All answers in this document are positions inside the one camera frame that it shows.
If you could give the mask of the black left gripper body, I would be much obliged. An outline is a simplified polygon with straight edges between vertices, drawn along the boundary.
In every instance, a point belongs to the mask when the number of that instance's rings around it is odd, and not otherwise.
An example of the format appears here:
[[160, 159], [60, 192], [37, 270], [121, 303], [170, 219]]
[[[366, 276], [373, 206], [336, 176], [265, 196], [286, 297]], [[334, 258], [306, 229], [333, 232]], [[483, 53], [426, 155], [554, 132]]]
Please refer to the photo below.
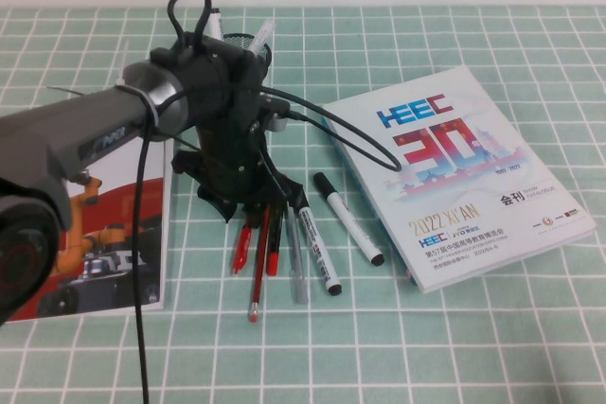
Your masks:
[[271, 121], [255, 120], [241, 130], [228, 120], [208, 120], [195, 127], [200, 149], [177, 152], [171, 161], [177, 174], [186, 174], [213, 195], [236, 202], [294, 204], [297, 183], [281, 174], [267, 148]]

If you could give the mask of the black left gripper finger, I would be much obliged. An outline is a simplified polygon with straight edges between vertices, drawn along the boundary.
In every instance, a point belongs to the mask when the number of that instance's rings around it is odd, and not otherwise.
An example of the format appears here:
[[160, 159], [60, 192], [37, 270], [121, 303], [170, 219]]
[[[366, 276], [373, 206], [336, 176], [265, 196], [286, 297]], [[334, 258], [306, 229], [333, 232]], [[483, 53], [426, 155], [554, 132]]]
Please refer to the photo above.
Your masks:
[[236, 202], [230, 202], [228, 200], [219, 198], [205, 189], [199, 189], [197, 191], [197, 196], [199, 199], [208, 202], [225, 222], [232, 220], [238, 209], [238, 204]]
[[272, 205], [270, 203], [248, 203], [242, 208], [245, 226], [258, 229], [271, 222]]

